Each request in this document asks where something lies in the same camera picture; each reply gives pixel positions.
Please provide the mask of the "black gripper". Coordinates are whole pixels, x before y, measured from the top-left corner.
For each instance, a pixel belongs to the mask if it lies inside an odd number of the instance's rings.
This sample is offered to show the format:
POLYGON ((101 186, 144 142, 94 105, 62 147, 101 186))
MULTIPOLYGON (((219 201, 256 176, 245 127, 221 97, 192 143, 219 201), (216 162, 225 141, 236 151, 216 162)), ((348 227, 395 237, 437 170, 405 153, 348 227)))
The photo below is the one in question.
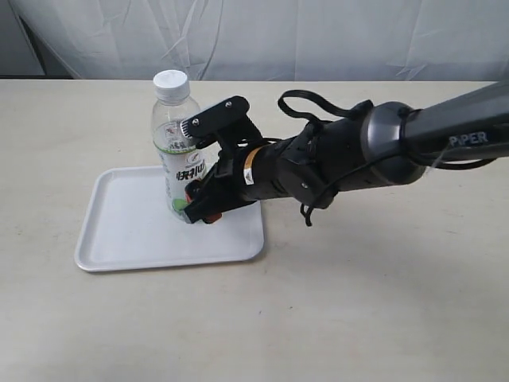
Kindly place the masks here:
POLYGON ((290 196, 278 179, 278 159, 288 141, 251 141, 244 146, 222 145, 218 162, 201 179, 185 186, 187 223, 213 223, 223 212, 256 201, 290 196))

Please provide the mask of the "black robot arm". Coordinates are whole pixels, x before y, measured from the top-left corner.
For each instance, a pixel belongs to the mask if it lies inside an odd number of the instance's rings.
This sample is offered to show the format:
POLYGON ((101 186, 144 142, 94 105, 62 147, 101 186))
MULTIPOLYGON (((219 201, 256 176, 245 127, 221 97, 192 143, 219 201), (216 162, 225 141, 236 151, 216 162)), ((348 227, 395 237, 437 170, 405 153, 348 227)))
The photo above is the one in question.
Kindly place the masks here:
POLYGON ((288 197, 310 220, 341 192, 409 185, 431 168, 473 170, 508 155, 505 81, 422 109, 370 100, 343 109, 306 90, 284 92, 278 107, 305 120, 299 134, 263 136, 239 95, 181 124, 197 148, 220 146, 204 178, 186 186, 187 222, 210 224, 224 212, 288 197))

